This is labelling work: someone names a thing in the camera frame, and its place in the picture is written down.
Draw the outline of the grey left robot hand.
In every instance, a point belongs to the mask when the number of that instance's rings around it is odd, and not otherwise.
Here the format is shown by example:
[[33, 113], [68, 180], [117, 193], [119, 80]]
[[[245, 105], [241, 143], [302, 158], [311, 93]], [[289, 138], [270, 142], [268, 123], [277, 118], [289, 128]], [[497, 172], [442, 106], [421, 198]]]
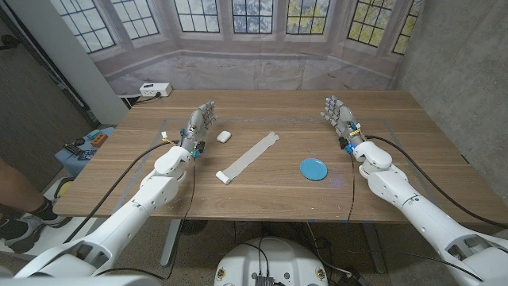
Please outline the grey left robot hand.
[[200, 141], [205, 140], [209, 127], [216, 120], [214, 107], [215, 102], [208, 101], [191, 114], [180, 145], [189, 153], [194, 151]]

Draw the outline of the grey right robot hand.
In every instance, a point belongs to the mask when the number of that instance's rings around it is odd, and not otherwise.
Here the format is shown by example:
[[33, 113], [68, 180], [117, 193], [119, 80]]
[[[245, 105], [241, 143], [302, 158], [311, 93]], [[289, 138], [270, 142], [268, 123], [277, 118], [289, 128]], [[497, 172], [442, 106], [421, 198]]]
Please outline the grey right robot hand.
[[361, 133], [361, 124], [351, 110], [334, 95], [325, 99], [325, 111], [321, 116], [331, 124], [339, 137], [339, 145], [346, 153], [352, 154], [357, 145], [366, 141]]

